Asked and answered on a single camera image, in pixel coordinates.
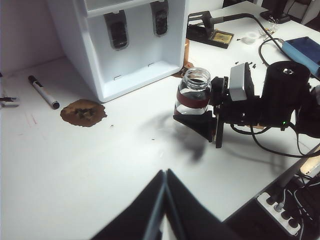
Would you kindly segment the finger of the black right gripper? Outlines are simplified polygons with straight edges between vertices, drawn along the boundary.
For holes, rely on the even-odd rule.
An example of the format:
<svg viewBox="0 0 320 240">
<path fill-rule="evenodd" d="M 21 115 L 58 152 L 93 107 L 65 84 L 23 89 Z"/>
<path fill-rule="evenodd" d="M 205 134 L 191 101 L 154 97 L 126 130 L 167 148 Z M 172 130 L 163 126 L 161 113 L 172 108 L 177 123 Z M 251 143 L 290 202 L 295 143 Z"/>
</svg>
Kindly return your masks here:
<svg viewBox="0 0 320 240">
<path fill-rule="evenodd" d="M 228 77 L 218 77 L 216 76 L 211 80 L 211 92 L 210 92 L 210 104 L 220 105 L 224 98 L 224 90 Z"/>
<path fill-rule="evenodd" d="M 213 142 L 216 133 L 216 118 L 213 117 L 212 111 L 206 111 L 203 114 L 175 114 L 173 119 L 186 127 L 192 129 L 202 137 Z"/>
</svg>

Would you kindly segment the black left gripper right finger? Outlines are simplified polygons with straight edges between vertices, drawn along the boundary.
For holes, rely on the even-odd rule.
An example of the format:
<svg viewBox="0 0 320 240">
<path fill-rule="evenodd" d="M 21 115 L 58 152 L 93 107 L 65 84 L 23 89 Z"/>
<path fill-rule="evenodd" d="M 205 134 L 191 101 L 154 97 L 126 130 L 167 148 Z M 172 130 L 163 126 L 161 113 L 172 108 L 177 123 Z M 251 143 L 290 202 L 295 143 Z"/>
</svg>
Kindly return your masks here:
<svg viewBox="0 0 320 240">
<path fill-rule="evenodd" d="M 240 239 L 195 198 L 171 169 L 166 171 L 165 210 L 178 240 Z"/>
</svg>

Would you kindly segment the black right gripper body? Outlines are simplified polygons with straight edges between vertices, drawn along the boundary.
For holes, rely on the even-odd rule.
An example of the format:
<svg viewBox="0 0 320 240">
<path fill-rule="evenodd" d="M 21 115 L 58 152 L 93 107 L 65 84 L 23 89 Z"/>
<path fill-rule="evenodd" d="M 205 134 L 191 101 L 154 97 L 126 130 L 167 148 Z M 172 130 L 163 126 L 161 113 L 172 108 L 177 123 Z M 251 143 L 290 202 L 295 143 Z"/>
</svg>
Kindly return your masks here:
<svg viewBox="0 0 320 240">
<path fill-rule="evenodd" d="M 255 95 L 254 84 L 250 76 L 239 82 L 240 90 L 232 86 L 235 79 L 227 78 L 224 96 L 220 105 L 212 105 L 216 116 L 214 142 L 216 148 L 223 145 L 224 124 L 250 126 L 257 125 L 260 117 L 259 96 Z"/>
</svg>

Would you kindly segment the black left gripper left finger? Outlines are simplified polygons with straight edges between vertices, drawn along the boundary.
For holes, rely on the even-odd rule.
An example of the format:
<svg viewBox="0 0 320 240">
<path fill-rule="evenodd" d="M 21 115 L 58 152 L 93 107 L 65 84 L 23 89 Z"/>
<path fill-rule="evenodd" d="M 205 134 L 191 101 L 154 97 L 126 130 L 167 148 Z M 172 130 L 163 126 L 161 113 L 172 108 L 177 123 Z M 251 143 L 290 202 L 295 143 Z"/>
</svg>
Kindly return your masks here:
<svg viewBox="0 0 320 240">
<path fill-rule="evenodd" d="M 165 214 L 166 174 L 160 170 L 137 198 L 93 240 L 160 240 Z"/>
</svg>

